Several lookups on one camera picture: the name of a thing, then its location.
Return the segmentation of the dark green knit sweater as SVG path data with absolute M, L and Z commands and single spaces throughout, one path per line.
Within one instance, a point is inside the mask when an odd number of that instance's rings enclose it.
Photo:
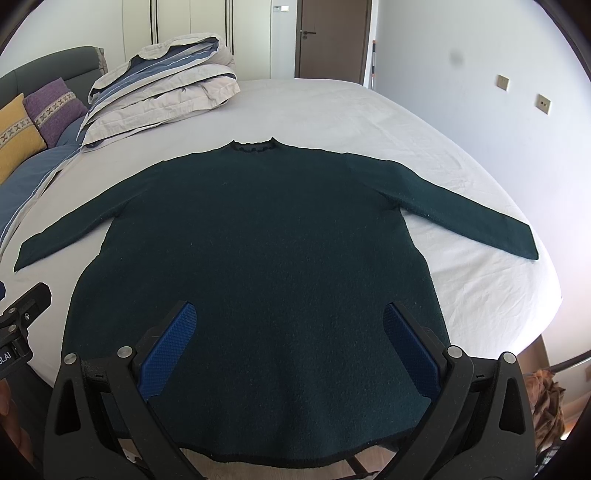
M 102 224 L 63 349 L 137 342 L 180 302 L 197 328 L 152 408 L 181 447 L 310 467 L 412 431 L 428 407 L 383 324 L 399 301 L 449 338 L 404 216 L 535 260 L 530 227 L 404 165 L 274 140 L 162 161 L 27 239 L 17 272 Z

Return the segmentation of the white bed sheet mattress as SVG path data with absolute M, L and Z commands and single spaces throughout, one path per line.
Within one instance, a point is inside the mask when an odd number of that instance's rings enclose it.
M 2 245 L 9 299 L 46 282 L 53 300 L 30 334 L 32 370 L 46 383 L 58 371 L 65 315 L 83 268 L 98 254 L 99 228 L 79 245 L 26 273 L 13 271 L 20 245 L 51 221 L 160 161 L 228 144 L 279 139 L 287 145 L 393 160 L 421 177 L 515 218 L 522 211 L 468 153 L 386 97 L 335 80 L 245 81 L 238 96 L 203 115 L 76 154 L 23 207 Z M 464 239 L 416 216 L 407 223 L 433 274 L 451 338 L 472 355 L 525 350 L 553 321 L 562 293 L 547 251 L 537 261 Z

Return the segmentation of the brown crumpled cloth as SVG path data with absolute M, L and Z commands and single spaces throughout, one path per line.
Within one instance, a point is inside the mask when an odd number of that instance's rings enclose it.
M 549 370 L 537 370 L 524 376 L 532 414 L 537 453 L 549 448 L 565 432 L 562 401 L 565 389 Z

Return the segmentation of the blue pillow with beige border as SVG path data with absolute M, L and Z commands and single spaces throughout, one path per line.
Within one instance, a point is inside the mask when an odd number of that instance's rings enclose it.
M 1 256 L 39 198 L 81 155 L 82 120 L 71 123 L 55 147 L 27 159 L 1 185 Z

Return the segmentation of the yellow patterned cushion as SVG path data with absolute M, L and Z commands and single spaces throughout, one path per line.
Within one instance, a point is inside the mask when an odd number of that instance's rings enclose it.
M 4 183 L 25 160 L 47 148 L 29 117 L 19 94 L 1 109 L 0 183 Z

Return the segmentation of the purple patterned cushion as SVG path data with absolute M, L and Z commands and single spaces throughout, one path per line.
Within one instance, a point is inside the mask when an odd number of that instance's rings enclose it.
M 87 112 L 62 78 L 25 96 L 23 105 L 48 148 L 53 148 L 65 129 Z

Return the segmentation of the folded beige blue duvet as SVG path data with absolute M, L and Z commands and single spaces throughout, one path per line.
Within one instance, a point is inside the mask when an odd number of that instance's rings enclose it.
M 235 60 L 221 36 L 176 36 L 142 48 L 94 82 L 78 139 L 84 148 L 98 148 L 204 114 L 239 92 Z

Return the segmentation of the brown wooden door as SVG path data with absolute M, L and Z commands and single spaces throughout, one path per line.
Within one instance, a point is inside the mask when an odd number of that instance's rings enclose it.
M 362 83 L 372 6 L 370 0 L 298 3 L 295 76 Z

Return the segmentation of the white wardrobe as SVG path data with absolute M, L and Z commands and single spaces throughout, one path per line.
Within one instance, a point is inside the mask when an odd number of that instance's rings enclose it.
M 122 3 L 124 55 L 186 34 L 215 34 L 240 80 L 296 77 L 297 2 L 157 0 Z

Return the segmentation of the lower beige wall socket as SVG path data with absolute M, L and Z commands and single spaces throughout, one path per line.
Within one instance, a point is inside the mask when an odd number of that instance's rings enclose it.
M 549 114 L 550 104 L 551 101 L 548 98 L 541 94 L 537 95 L 535 106 L 546 115 Z

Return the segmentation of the beige wall socket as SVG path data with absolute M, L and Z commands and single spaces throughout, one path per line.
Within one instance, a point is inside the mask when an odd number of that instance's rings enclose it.
M 507 91 L 509 89 L 509 83 L 510 79 L 503 75 L 498 75 L 496 77 L 496 86 L 503 91 Z
M 541 94 L 537 95 L 535 106 L 546 115 L 549 114 L 550 104 L 551 101 L 548 98 Z

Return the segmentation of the upper beige wall socket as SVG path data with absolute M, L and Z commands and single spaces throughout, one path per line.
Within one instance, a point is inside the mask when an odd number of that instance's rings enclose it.
M 509 83 L 510 79 L 503 75 L 498 75 L 496 77 L 496 86 L 503 91 L 507 91 L 509 89 Z

